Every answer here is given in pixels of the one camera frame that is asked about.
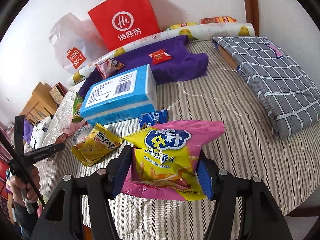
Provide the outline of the person's left hand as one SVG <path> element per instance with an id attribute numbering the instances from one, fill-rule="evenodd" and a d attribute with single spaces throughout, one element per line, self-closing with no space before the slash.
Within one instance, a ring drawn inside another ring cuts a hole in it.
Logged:
<path id="1" fill-rule="evenodd" d="M 29 170 L 29 174 L 31 175 L 31 178 L 33 179 L 33 182 L 34 182 L 36 188 L 39 190 L 41 185 L 40 185 L 39 171 L 38 171 L 37 167 L 33 166 Z M 21 178 L 19 178 L 17 176 L 11 176 L 10 177 L 10 185 L 11 185 L 11 191 L 13 194 L 13 200 L 18 205 L 25 207 L 25 203 L 24 203 L 22 195 L 21 195 L 21 190 L 23 190 L 23 189 L 28 189 L 27 198 L 30 201 L 36 202 L 38 200 L 38 196 L 37 196 L 35 190 L 32 188 L 31 184 L 24 183 Z"/>

